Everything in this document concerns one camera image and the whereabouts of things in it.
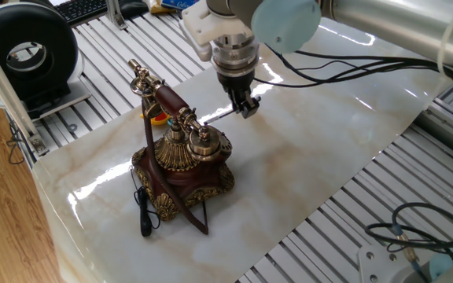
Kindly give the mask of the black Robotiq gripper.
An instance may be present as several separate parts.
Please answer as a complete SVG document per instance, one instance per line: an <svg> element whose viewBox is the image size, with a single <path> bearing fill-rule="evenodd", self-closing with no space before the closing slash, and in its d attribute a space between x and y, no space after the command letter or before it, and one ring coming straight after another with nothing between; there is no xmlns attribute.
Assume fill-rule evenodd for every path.
<svg viewBox="0 0 453 283"><path fill-rule="evenodd" d="M222 85L223 90L228 93L234 112L238 112L238 109L240 109L240 113L244 119L248 119L257 112L260 106L260 98L253 97L250 92L251 84L255 78L254 71L236 77L218 73L217 78ZM245 92L244 97L241 99L240 106L238 106L238 96L236 92Z"/></svg>

